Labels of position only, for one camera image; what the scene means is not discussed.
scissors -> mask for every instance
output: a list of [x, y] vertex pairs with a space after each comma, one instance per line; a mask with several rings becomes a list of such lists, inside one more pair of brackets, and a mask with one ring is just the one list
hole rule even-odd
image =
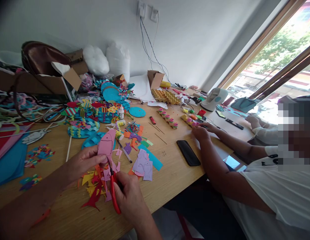
[[108, 165], [109, 165], [109, 169], [111, 172], [111, 177], [110, 177], [111, 178], [111, 195], [112, 195], [112, 201], [113, 201], [114, 209], [117, 212], [117, 214], [121, 214], [122, 212], [119, 209], [119, 206], [118, 206], [117, 201], [116, 201], [115, 190], [114, 190], [114, 182], [117, 183], [118, 186], [121, 186], [121, 184], [117, 180], [116, 173], [113, 171], [108, 157], [107, 157], [107, 160], [108, 160]]

black phone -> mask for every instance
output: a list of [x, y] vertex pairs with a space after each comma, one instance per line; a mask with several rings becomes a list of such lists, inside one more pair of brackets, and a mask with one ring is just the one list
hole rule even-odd
[[230, 120], [229, 118], [227, 118], [226, 121], [231, 123], [232, 125], [236, 126], [237, 128], [240, 128], [241, 130], [244, 130], [243, 126], [239, 125], [238, 123], [235, 123], [234, 121]]
[[200, 166], [200, 161], [187, 141], [178, 140], [177, 145], [179, 146], [181, 153], [184, 155], [184, 158], [189, 166]]

egg carton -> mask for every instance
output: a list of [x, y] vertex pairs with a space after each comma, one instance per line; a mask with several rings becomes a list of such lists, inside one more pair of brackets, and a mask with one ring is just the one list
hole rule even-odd
[[159, 102], [180, 104], [180, 100], [176, 98], [175, 95], [171, 92], [152, 89], [152, 94], [154, 95], [155, 99]]

glue bottle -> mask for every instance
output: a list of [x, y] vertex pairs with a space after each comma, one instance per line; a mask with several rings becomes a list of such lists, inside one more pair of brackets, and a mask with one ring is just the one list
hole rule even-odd
[[119, 120], [123, 120], [124, 119], [124, 108], [123, 105], [121, 105], [120, 109], [118, 110], [119, 113]]

lighter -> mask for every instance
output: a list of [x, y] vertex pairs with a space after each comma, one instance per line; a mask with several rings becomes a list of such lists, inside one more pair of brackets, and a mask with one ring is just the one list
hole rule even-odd
[[149, 117], [150, 120], [152, 121], [153, 124], [156, 124], [155, 120], [153, 119], [153, 117]]

